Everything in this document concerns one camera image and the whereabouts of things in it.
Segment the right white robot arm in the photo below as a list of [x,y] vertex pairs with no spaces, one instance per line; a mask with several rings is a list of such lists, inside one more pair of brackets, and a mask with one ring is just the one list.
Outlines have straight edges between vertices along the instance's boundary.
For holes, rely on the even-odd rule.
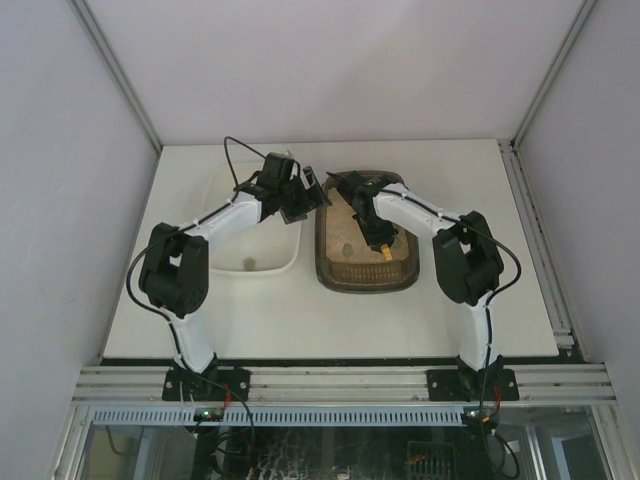
[[490,301],[504,271],[485,217],[476,211],[448,213],[388,175],[367,179],[351,171],[330,176],[354,210],[371,250],[390,258],[399,228],[431,241],[437,284],[450,301],[464,307],[457,359],[460,382],[468,391],[480,389],[501,369],[500,353],[493,347]]

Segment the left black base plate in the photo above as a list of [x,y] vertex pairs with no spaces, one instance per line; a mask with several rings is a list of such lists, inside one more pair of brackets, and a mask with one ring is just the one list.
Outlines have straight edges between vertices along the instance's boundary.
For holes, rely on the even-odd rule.
[[231,399],[246,401],[251,372],[243,368],[212,368],[192,373],[178,366],[170,367],[163,384],[162,400],[178,402],[216,402]]

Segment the beige pellet litter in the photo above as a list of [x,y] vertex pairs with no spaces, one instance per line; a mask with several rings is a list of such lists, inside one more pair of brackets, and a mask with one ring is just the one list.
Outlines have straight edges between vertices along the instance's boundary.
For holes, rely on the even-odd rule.
[[[354,210],[337,192],[331,188],[328,192],[332,205],[326,209],[325,246],[326,255],[332,262],[381,264],[385,263],[383,255],[372,250],[362,235],[357,221],[353,218]],[[353,246],[354,253],[350,257],[342,254],[345,243]]]

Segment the right aluminium side rail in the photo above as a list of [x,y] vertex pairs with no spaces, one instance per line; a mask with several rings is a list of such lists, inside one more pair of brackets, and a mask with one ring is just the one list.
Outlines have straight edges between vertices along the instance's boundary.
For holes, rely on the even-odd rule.
[[497,145],[523,226],[556,345],[561,351],[561,356],[571,357],[577,341],[532,191],[511,142],[507,139],[499,139]]

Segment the left aluminium frame post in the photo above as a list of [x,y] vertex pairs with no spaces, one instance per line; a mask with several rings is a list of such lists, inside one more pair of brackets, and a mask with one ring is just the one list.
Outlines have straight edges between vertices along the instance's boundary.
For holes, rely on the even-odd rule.
[[108,75],[114,82],[117,90],[127,104],[131,114],[143,130],[145,137],[151,148],[157,155],[163,149],[163,143],[158,135],[143,103],[135,91],[128,75],[126,74],[111,42],[99,24],[99,21],[92,11],[89,2],[85,0],[69,0],[67,2],[71,11],[76,16],[82,29],[85,32],[91,46],[96,51],[100,61],[104,65]]

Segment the aluminium frame post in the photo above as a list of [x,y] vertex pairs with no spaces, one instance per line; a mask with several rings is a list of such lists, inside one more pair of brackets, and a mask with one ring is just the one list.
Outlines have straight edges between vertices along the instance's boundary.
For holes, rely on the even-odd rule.
[[598,5],[598,0],[584,0],[580,3],[511,139],[510,144],[514,151],[518,151],[524,143]]
[[114,82],[117,90],[127,104],[131,114],[143,130],[145,137],[151,148],[157,155],[163,149],[163,143],[158,135],[143,103],[135,91],[128,75],[126,74],[111,42],[99,24],[99,21],[92,11],[89,2],[85,0],[69,0],[67,2],[71,11],[76,16],[82,29],[85,32],[91,46],[96,51],[100,61],[104,65],[108,75]]

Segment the right aluminium frame post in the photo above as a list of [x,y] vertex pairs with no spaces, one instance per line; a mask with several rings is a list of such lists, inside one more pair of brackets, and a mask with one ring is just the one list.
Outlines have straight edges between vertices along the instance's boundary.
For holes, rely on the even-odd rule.
[[580,3],[511,139],[510,144],[514,151],[518,151],[524,143],[598,5],[598,0],[584,0]]

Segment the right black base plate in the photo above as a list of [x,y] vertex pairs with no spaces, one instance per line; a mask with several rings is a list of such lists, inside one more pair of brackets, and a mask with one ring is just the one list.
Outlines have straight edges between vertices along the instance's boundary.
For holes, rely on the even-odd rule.
[[487,377],[471,373],[465,379],[460,371],[454,369],[430,369],[426,371],[426,386],[429,399],[434,402],[479,401],[484,395],[485,401],[517,401],[520,393],[515,372],[504,369]]

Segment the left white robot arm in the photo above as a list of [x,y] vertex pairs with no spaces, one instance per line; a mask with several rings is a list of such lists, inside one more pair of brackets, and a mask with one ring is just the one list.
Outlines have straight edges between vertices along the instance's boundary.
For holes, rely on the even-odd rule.
[[234,236],[273,215],[300,222],[330,203],[312,167],[269,153],[262,168],[234,186],[220,207],[182,226],[157,224],[147,246],[132,260],[125,288],[139,308],[166,322],[183,370],[201,374],[216,353],[198,313],[209,291],[209,257]]

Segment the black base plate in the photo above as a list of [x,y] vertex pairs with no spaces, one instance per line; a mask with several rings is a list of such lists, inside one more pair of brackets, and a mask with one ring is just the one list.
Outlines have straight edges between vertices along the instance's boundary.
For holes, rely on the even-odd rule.
[[471,373],[465,379],[460,371],[454,369],[430,369],[426,371],[426,386],[429,399],[434,402],[479,401],[484,395],[485,401],[517,401],[520,393],[515,372],[504,369],[487,377]]
[[212,368],[192,373],[178,366],[170,367],[163,384],[162,400],[178,402],[216,402],[231,399],[246,401],[251,372],[243,368]]

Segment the orange litter scoop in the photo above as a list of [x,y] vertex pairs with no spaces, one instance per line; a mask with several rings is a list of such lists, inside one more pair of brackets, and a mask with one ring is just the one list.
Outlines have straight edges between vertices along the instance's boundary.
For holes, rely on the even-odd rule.
[[391,249],[387,244],[382,244],[380,246],[380,253],[383,255],[386,262],[391,262],[393,260]]

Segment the aluminium front rail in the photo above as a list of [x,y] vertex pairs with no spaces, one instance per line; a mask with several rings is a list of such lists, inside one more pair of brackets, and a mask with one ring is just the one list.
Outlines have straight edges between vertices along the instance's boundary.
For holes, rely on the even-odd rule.
[[[426,366],[251,367],[238,390],[252,406],[436,405],[440,382]],[[78,405],[157,405],[171,386],[167,369],[86,367],[72,394]],[[616,395],[598,364],[514,365],[500,386],[503,403],[518,406],[607,405]]]

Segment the dark grey litter box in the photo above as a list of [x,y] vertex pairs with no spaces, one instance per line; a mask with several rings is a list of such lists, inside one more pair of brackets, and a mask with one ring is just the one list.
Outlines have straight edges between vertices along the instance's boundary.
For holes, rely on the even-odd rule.
[[346,171],[333,174],[323,184],[331,204],[315,214],[315,271],[325,288],[347,294],[391,293],[406,290],[420,275],[417,237],[395,225],[394,236],[372,248],[356,212],[338,191]]

